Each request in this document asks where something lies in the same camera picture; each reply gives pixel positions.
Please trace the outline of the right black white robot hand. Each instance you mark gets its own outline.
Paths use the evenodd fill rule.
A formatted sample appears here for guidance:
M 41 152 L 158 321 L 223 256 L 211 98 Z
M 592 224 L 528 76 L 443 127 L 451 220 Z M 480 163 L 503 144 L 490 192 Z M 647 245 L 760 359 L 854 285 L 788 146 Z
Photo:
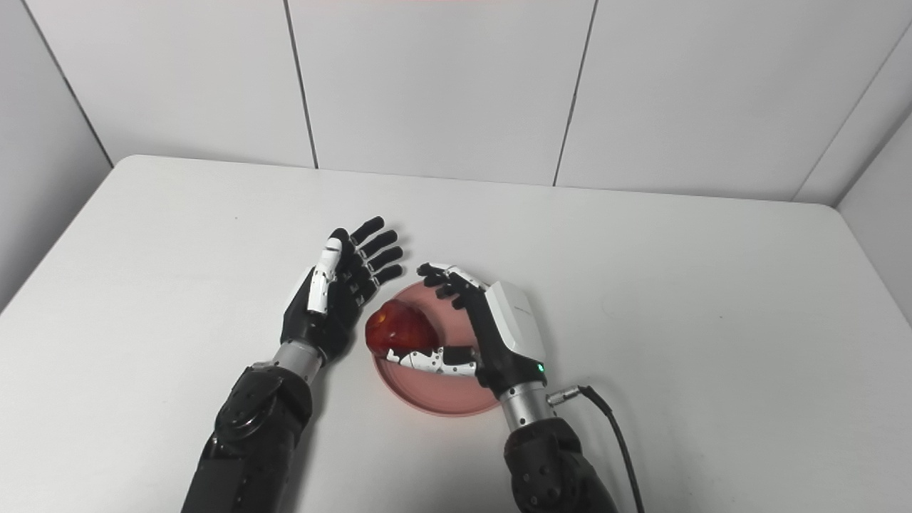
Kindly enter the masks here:
M 424 263 L 424 285 L 467 314 L 476 346 L 389 348 L 382 360 L 436 375 L 472 377 L 495 398 L 543 400 L 545 348 L 528 296 L 509 282 L 492 284 L 454 265 Z

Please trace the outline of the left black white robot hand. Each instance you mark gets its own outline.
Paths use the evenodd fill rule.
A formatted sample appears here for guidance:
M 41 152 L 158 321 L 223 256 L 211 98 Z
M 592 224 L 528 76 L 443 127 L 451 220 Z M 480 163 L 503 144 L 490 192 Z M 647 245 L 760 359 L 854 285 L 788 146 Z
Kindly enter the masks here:
M 402 276 L 403 256 L 398 232 L 383 217 L 352 232 L 333 230 L 284 312 L 280 341 L 315 348 L 325 364 L 335 361 L 351 344 L 365 305 Z

